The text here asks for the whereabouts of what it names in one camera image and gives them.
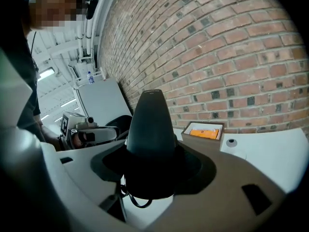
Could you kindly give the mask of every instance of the plastic bottle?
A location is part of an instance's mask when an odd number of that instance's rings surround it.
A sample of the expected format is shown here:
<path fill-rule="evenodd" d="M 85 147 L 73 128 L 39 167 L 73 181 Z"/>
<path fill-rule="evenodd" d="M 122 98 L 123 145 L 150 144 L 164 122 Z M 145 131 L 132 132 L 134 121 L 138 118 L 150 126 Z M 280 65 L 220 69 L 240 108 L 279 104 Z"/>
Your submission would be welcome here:
<path fill-rule="evenodd" d="M 90 83 L 90 84 L 92 84 L 92 83 L 95 82 L 95 81 L 93 80 L 93 76 L 91 75 L 90 72 L 88 72 L 87 77 L 88 77 L 88 80 L 89 80 L 89 83 Z"/>

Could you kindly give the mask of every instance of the cardboard box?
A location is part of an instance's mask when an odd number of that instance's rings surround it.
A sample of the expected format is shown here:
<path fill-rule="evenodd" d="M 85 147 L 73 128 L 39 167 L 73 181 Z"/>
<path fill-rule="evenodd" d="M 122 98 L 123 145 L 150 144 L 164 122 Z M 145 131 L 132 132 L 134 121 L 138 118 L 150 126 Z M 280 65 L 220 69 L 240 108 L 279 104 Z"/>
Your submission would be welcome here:
<path fill-rule="evenodd" d="M 191 121 L 188 126 L 182 131 L 182 137 L 184 144 L 194 147 L 198 145 L 199 147 L 204 147 L 205 149 L 220 150 L 222 138 L 224 134 L 224 123 L 215 122 L 195 122 Z M 212 130 L 218 129 L 218 135 L 216 139 L 198 137 L 190 135 L 191 130 Z"/>

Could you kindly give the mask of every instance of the orange object in box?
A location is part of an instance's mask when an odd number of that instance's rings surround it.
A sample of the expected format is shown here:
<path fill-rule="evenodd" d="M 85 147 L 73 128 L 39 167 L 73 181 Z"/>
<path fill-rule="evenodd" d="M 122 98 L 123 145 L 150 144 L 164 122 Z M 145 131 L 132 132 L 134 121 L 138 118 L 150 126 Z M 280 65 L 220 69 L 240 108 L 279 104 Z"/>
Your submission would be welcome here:
<path fill-rule="evenodd" d="M 216 139 L 218 136 L 219 130 L 215 129 L 213 130 L 191 130 L 190 135 L 197 136 L 197 137 L 205 137 L 205 138 L 211 138 Z"/>

